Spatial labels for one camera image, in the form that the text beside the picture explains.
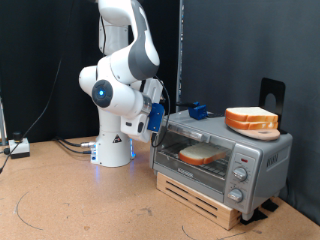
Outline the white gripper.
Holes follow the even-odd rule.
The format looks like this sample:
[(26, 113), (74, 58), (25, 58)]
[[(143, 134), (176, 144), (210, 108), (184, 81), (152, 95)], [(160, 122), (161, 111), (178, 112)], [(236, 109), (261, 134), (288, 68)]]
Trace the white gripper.
[(134, 90), (133, 108), (121, 117), (121, 131), (130, 138), (148, 142), (152, 133), (160, 129), (164, 107), (160, 104), (163, 84), (149, 78), (142, 92)]

